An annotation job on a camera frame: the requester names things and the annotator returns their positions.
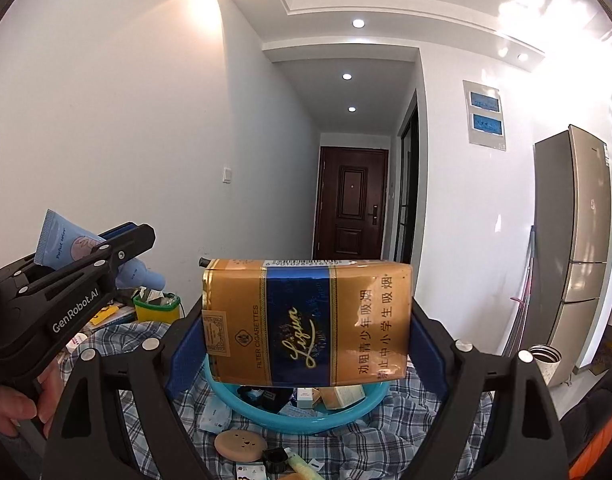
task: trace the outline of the barcode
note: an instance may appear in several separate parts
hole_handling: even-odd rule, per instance
[[[355,263],[354,260],[265,260],[263,267],[327,267]]]

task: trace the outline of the blue display panel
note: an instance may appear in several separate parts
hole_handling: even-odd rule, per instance
[[[502,121],[483,115],[473,114],[472,127],[487,134],[502,135]]]
[[[491,112],[499,111],[499,99],[490,97],[477,92],[470,93],[470,104],[477,108],[483,108],[484,110],[490,110]]]

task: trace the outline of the round wooden object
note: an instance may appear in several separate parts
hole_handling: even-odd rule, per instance
[[[257,462],[268,444],[259,434],[245,430],[228,430],[215,438],[215,449],[233,462]]]

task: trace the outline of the blue gripper pad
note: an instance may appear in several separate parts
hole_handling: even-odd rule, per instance
[[[205,356],[203,323],[201,317],[198,317],[170,359],[170,376],[165,387],[169,399],[174,399],[193,385]]]
[[[422,324],[411,317],[410,341],[408,343],[408,355],[415,365],[415,370],[423,387],[444,400],[448,394],[448,383],[446,382],[446,364],[437,351],[433,340],[423,329]]]

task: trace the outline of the screw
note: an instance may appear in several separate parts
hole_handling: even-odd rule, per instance
[[[155,350],[159,347],[159,339],[156,337],[149,337],[141,344],[141,347],[144,350]]]
[[[457,341],[455,341],[455,346],[457,347],[457,350],[462,352],[470,352],[473,349],[472,343],[462,341],[461,339],[457,339]]]
[[[81,352],[80,357],[84,361],[90,361],[94,359],[95,355],[96,355],[96,352],[92,348],[86,348],[83,352]]]
[[[519,357],[520,361],[524,361],[525,363],[532,361],[532,354],[528,350],[519,350],[519,352],[517,352],[517,357]]]

